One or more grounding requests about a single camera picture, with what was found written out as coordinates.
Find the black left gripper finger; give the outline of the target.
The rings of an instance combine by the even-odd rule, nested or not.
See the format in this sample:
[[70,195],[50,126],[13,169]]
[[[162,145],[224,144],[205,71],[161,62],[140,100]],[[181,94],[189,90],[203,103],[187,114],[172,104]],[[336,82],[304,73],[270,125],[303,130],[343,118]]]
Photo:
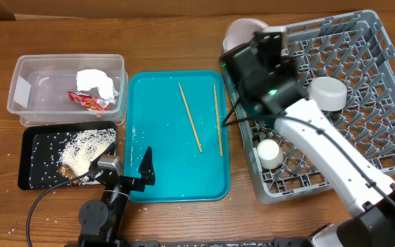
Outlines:
[[138,172],[141,175],[141,182],[143,185],[150,185],[150,186],[155,185],[156,176],[154,173],[151,147],[148,147],[146,149],[140,167],[138,169]]
[[115,150],[116,150],[116,143],[113,142],[97,158],[94,159],[94,163],[98,163],[99,159],[103,155],[113,155],[115,153]]

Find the pink round plate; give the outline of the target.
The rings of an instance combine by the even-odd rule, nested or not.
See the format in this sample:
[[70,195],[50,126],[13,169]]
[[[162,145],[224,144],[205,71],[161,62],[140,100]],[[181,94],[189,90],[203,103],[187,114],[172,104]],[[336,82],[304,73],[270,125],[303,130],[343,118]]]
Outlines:
[[237,45],[247,43],[255,32],[261,32],[269,25],[258,19],[238,19],[232,22],[225,33],[224,51],[229,51]]

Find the brown food scrap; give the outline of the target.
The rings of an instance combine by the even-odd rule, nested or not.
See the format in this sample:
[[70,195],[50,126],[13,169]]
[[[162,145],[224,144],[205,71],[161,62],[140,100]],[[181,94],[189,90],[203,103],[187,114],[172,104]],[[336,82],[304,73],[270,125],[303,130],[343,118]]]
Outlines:
[[76,174],[75,172],[68,166],[68,165],[61,165],[59,168],[59,173],[61,176],[63,176],[64,178],[71,180],[76,178]]

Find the red snack wrapper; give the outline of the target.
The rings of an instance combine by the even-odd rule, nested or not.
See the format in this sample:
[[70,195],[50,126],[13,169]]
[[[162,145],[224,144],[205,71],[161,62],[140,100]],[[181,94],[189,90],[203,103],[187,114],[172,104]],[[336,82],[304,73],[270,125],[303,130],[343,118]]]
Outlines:
[[77,102],[88,110],[108,110],[110,104],[101,97],[87,95],[78,92],[68,92],[68,96],[72,102]]

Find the wooden chopstick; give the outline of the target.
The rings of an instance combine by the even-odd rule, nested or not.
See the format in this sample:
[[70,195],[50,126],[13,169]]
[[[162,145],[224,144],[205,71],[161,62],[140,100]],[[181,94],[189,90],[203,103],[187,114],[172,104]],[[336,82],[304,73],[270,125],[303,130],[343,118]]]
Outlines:
[[215,101],[215,118],[217,123],[217,136],[219,142],[219,155],[223,156],[223,145],[222,145],[222,134],[220,129],[220,118],[219,118],[219,104],[218,104],[218,97],[217,97],[217,88],[216,85],[213,84],[213,94],[214,94],[214,101]]
[[190,111],[190,109],[189,109],[189,105],[188,105],[187,99],[186,99],[186,97],[185,97],[185,94],[184,94],[184,91],[183,91],[183,88],[182,88],[181,83],[178,83],[178,87],[179,87],[179,89],[180,89],[180,93],[181,93],[181,96],[182,96],[182,100],[183,100],[183,103],[184,103],[184,107],[185,107],[185,109],[186,109],[186,112],[187,112],[187,115],[188,115],[188,118],[189,118],[189,122],[190,122],[190,124],[191,124],[191,128],[192,128],[192,131],[193,131],[193,134],[194,134],[195,141],[196,141],[196,143],[197,143],[198,149],[199,149],[200,153],[203,153],[202,145],[201,145],[201,143],[200,143],[199,136],[198,136],[197,131],[196,131],[196,129],[195,129],[195,125],[194,125],[194,122],[193,122],[193,118],[192,118],[192,115],[191,115],[191,111]]

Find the white tissue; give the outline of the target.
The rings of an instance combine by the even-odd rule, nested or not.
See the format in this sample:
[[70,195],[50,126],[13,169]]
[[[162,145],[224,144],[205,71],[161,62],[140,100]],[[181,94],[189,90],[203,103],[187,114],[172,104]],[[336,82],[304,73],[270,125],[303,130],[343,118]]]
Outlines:
[[78,91],[97,89],[99,96],[110,104],[116,103],[119,92],[115,90],[113,80],[98,69],[85,69],[77,72],[76,84]]

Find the grey-white bowl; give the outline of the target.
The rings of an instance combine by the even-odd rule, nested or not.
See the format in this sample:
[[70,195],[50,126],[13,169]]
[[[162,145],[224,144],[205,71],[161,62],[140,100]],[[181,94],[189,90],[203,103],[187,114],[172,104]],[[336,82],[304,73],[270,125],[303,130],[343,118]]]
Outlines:
[[344,83],[331,77],[318,77],[311,81],[307,88],[310,98],[314,99],[318,108],[335,112],[346,105],[347,88]]

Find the cream plastic cup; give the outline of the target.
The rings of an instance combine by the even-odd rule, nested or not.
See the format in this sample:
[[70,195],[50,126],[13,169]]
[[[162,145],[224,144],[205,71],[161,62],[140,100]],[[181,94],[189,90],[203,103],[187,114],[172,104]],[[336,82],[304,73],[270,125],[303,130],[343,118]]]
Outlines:
[[257,146],[261,167],[275,169],[283,163],[283,151],[272,139],[264,139]]

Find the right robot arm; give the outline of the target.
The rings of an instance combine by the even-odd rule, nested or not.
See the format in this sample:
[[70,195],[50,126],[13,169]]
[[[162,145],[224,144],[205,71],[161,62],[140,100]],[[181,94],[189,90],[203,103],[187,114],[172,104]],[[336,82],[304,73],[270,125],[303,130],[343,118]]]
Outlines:
[[330,182],[350,214],[308,236],[304,246],[395,246],[395,181],[331,124],[297,78],[294,58],[281,53],[283,32],[255,32],[219,61],[248,119],[266,121]]

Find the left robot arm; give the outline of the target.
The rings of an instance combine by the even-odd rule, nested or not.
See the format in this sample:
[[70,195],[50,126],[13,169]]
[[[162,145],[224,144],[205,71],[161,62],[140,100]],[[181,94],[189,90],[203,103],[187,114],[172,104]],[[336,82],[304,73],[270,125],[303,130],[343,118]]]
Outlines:
[[138,168],[141,176],[135,178],[123,175],[121,159],[110,154],[115,147],[110,144],[89,166],[87,177],[102,184],[104,191],[101,199],[90,200],[80,209],[78,246],[129,246],[119,230],[130,193],[143,192],[156,182],[151,148],[146,149]]

